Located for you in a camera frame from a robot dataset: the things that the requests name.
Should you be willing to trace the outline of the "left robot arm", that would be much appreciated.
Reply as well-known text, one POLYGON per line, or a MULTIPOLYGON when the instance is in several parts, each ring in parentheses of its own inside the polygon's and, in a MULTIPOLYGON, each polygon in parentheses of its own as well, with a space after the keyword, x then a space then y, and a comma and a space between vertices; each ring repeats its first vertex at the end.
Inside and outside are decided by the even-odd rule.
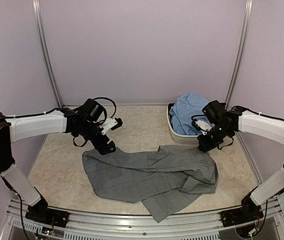
POLYGON ((45 223, 52 217, 48 203, 17 167, 11 145, 15 142, 48 134, 71 134, 91 142, 101 154, 116 151, 113 141, 106 135, 122 126, 123 121, 108 116, 107 110, 89 98, 83 105, 70 109, 54 108, 27 115, 3 115, 0 113, 0 176, 7 187, 28 205, 27 212, 45 223))

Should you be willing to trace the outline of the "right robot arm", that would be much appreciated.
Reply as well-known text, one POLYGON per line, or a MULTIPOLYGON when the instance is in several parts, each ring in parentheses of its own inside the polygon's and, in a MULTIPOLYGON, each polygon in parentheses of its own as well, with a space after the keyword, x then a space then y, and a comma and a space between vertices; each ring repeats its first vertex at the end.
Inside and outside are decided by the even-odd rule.
MULTIPOLYGON (((202 109, 203 117, 191 117, 192 126, 201 132, 197 140, 199 150, 206 153, 213 149, 222 149, 225 138, 233 138, 236 133, 248 134, 268 142, 274 142, 284 148, 284 119, 253 111, 247 107, 236 105, 226 109, 223 102, 209 102, 202 109)), ((267 200, 284 191, 283 165, 252 190, 242 200, 237 217, 248 222, 260 206, 267 200)))

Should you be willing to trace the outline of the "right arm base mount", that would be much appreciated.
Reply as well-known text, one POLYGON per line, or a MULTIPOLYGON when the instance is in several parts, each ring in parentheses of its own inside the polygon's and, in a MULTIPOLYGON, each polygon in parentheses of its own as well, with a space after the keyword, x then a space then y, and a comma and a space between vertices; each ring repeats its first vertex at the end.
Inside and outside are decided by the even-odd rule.
POLYGON ((245 212, 241 207, 221 212, 223 227, 231 227, 251 221, 256 221, 264 217, 263 211, 258 209, 254 212, 245 212))

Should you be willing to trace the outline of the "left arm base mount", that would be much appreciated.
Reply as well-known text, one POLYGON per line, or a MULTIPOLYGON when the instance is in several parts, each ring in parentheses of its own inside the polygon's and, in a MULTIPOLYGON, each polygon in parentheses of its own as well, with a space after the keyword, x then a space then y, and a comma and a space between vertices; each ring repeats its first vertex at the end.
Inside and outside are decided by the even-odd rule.
POLYGON ((69 219, 69 212, 52 208, 29 207, 25 217, 38 223, 53 227, 66 228, 69 219))

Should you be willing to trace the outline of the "grey long sleeve shirt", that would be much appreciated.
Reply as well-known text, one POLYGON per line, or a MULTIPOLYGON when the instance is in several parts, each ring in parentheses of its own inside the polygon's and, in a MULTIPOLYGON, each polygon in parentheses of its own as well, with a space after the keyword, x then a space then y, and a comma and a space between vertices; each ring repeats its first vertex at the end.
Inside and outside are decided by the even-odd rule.
POLYGON ((82 163, 97 196, 142 202, 158 223, 201 195, 215 193, 219 178, 210 155, 186 145, 133 153, 117 149, 107 155, 89 150, 83 153, 82 163))

